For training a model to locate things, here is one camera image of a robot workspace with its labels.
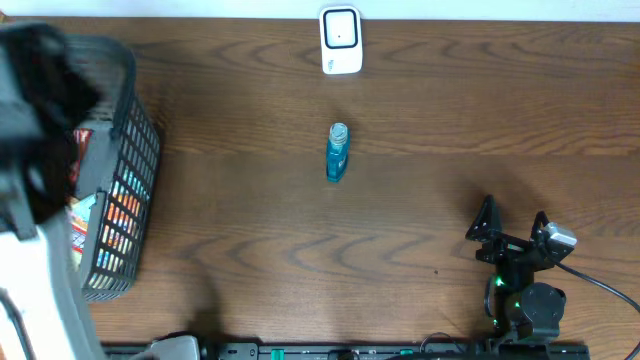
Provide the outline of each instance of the plastic bottle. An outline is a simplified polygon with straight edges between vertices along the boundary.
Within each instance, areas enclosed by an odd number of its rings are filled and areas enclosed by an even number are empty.
[[[327,180],[338,182],[342,179],[349,162],[351,134],[343,123],[335,123],[329,129],[327,142]]]

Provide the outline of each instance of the dark basket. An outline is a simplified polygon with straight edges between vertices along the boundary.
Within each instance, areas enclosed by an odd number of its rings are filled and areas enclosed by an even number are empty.
[[[70,63],[101,93],[80,127],[93,130],[76,197],[95,194],[79,275],[89,302],[115,299],[136,278],[160,155],[158,134],[138,100],[135,59],[120,43],[68,37]]]

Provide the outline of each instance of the clear bottle cap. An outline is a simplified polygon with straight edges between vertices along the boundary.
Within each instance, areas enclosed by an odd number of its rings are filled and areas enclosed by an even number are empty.
[[[329,141],[334,145],[344,145],[347,142],[348,132],[347,125],[335,123],[329,130]]]

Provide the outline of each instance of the wooden table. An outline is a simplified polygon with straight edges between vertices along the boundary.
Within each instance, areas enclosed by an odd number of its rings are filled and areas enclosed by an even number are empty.
[[[138,282],[91,306],[105,341],[486,334],[493,268],[464,233],[488,193],[508,233],[544,209],[580,239],[565,264],[640,299],[640,24],[365,21],[363,70],[329,77],[317,21],[48,20],[130,46],[166,131]],[[567,294],[560,340],[635,346],[629,305],[536,278]]]

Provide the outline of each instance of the white plug-in device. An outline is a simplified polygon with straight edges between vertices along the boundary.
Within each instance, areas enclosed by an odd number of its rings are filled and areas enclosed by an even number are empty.
[[[320,12],[322,70],[350,74],[362,69],[360,13],[353,6],[333,6]]]

